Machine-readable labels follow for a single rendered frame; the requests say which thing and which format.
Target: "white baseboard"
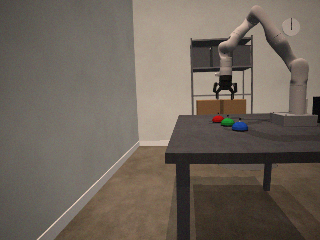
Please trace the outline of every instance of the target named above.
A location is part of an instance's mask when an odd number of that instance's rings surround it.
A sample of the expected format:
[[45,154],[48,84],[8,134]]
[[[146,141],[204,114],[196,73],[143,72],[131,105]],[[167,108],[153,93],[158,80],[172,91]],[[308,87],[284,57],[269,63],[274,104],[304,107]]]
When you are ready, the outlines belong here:
[[84,206],[97,194],[118,169],[139,148],[138,141],[123,157],[113,165],[85,194],[82,195],[51,227],[48,228],[37,240],[54,240],[71,222]]
[[168,147],[169,141],[140,141],[140,147]]

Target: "table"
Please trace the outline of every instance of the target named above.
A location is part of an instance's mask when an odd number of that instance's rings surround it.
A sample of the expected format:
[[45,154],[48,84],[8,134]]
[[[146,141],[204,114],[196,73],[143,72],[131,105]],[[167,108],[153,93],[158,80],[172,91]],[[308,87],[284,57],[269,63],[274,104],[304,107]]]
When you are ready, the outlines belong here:
[[176,164],[178,240],[190,239],[190,164],[264,164],[263,189],[270,191],[272,164],[320,163],[320,124],[283,127],[270,114],[233,114],[249,127],[236,132],[213,117],[180,115],[165,152],[165,163]]

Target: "white robotic arm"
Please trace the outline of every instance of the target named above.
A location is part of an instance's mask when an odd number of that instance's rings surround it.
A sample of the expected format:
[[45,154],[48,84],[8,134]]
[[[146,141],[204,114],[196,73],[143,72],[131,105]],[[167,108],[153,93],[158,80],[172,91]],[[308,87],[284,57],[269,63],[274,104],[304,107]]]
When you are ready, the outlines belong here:
[[217,99],[221,90],[230,90],[233,94],[231,95],[231,99],[233,99],[234,92],[231,89],[232,58],[229,53],[232,53],[247,32],[259,23],[263,26],[267,42],[282,58],[291,72],[289,113],[294,115],[306,114],[309,64],[305,59],[298,59],[295,56],[285,36],[278,30],[260,6],[254,6],[243,24],[231,33],[229,40],[222,42],[218,47],[221,62],[220,73],[216,74],[216,76],[220,77],[220,89],[217,91],[215,85],[216,91],[214,90],[217,94]]

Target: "red dome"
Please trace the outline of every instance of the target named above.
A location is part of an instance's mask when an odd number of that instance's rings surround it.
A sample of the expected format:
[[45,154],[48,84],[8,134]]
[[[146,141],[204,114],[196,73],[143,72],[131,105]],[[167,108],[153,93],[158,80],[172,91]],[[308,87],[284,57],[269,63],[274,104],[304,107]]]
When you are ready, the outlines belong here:
[[215,117],[212,119],[212,122],[214,122],[214,123],[221,123],[222,120],[224,120],[224,117],[218,115],[218,116],[215,116]]

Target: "wall clock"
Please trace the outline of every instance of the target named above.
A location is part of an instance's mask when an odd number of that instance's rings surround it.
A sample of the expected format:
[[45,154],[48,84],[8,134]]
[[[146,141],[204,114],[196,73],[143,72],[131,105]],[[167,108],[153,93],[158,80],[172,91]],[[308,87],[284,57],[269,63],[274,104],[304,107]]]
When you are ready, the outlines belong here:
[[282,24],[282,29],[285,35],[292,37],[299,33],[300,23],[294,18],[289,18]]

